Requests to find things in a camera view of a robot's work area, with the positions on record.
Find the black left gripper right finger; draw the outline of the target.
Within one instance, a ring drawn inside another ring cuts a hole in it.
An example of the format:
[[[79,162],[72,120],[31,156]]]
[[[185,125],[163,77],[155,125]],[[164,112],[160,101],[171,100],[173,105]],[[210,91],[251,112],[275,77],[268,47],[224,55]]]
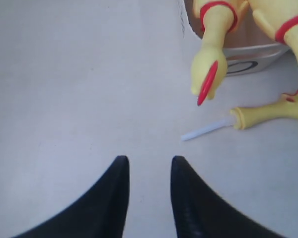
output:
[[[217,195],[183,156],[171,163],[171,204],[179,238],[279,238]]]

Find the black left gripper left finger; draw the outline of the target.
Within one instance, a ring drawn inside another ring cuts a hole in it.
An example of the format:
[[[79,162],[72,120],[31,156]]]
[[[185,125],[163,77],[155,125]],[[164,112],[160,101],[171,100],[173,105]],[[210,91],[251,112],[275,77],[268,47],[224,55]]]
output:
[[[128,157],[115,158],[101,178],[68,208],[20,238],[121,238],[129,205]]]

